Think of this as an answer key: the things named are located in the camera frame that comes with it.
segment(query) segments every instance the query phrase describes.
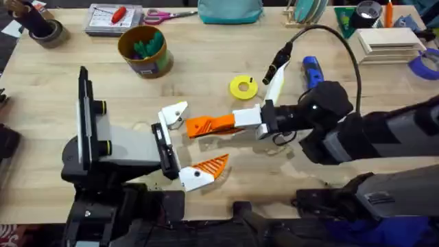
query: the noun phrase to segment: wooden table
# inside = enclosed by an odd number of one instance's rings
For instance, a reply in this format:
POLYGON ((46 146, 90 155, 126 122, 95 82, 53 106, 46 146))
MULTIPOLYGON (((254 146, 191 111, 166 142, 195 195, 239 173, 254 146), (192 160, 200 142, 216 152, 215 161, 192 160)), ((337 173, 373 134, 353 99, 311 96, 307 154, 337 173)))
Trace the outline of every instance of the wooden table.
MULTIPOLYGON (((61 153, 76 135, 75 101, 80 65, 89 70, 96 99, 108 102, 112 124, 150 131, 164 106, 185 100, 191 117, 225 115, 251 107, 265 95, 261 83, 276 52, 298 29, 281 25, 282 8, 265 8, 252 25, 204 25, 196 16, 166 21, 159 28, 174 55, 174 67, 155 80, 138 77, 117 52, 117 38, 93 38, 83 32, 86 10, 51 10, 71 32, 63 46, 46 50, 24 34, 1 77, 12 101, 1 122, 23 135, 10 166, 1 171, 0 224, 65 222, 73 202, 73 185, 60 177, 61 153), (228 92, 228 83, 249 74, 259 83, 258 97, 241 102, 228 92)), ((395 6, 394 17, 412 14, 412 6, 395 6)), ((332 8, 320 23, 336 28, 332 8)), ((300 72, 304 56, 317 56, 327 80, 339 81, 355 101, 353 67, 342 44, 324 30, 313 30, 294 43, 281 104, 295 104, 304 91, 300 72)), ((439 93, 439 84, 417 78, 407 65, 361 66, 361 111, 391 110, 439 93)), ((307 132, 301 132, 298 139, 307 132)), ((364 172, 397 172, 438 162, 438 158, 385 158, 339 166, 313 164, 297 142, 277 148, 255 141, 252 133, 188 140, 185 128, 171 132, 183 166, 230 154, 226 170, 212 185, 186 194, 187 220, 225 219, 231 203, 254 202, 267 217, 297 217, 289 199, 301 188, 321 188, 323 181, 342 186, 364 172)), ((161 171, 136 179, 152 189, 182 189, 161 171)))

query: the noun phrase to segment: blue tape roll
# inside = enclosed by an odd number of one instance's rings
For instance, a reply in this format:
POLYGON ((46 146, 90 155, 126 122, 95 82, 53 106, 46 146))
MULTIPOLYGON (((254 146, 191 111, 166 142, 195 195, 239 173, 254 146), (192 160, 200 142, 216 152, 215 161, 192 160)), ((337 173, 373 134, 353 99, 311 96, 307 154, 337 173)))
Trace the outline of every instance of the blue tape roll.
POLYGON ((439 51, 436 49, 427 48, 427 51, 409 62, 409 67, 417 76, 427 80, 439 80, 439 71, 434 71, 426 67, 421 60, 422 57, 432 60, 439 68, 439 51))

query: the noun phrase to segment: yellow tape roll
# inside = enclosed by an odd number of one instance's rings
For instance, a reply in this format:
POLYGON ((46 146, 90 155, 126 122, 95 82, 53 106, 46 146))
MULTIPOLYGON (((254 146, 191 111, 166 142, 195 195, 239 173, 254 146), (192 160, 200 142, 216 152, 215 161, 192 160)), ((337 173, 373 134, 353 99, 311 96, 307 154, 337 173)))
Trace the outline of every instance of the yellow tape roll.
POLYGON ((249 75, 238 75, 230 82, 230 92, 237 99, 251 99, 258 92, 258 84, 249 75), (239 89, 240 84, 245 84, 247 91, 239 89))

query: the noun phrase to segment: pink scissors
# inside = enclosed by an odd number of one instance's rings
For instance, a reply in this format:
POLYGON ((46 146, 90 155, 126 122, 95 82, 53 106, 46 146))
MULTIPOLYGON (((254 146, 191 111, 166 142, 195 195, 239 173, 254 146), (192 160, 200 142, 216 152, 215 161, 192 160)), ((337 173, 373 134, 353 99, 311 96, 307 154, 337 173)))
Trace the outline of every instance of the pink scissors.
POLYGON ((198 13, 198 11, 170 13, 170 12, 163 12, 163 11, 152 8, 146 12, 146 16, 144 18, 144 21, 148 25, 158 25, 158 24, 162 23, 163 21, 166 21, 169 19, 191 16, 191 15, 194 15, 197 13, 198 13))

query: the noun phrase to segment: orange 3d-printed part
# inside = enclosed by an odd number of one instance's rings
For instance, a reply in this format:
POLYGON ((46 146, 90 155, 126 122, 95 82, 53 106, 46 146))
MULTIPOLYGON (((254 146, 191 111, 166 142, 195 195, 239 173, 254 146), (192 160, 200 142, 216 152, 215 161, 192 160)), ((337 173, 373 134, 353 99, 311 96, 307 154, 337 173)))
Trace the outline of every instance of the orange 3d-printed part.
POLYGON ((216 179, 224 170, 227 160, 228 154, 225 154, 207 161, 203 161, 196 165, 192 165, 192 167, 202 170, 203 172, 207 172, 208 174, 212 174, 213 178, 216 179))
POLYGON ((196 117, 186 120, 186 131, 189 138, 202 137, 208 134, 232 134, 243 130, 234 128, 235 117, 233 114, 221 117, 196 117))

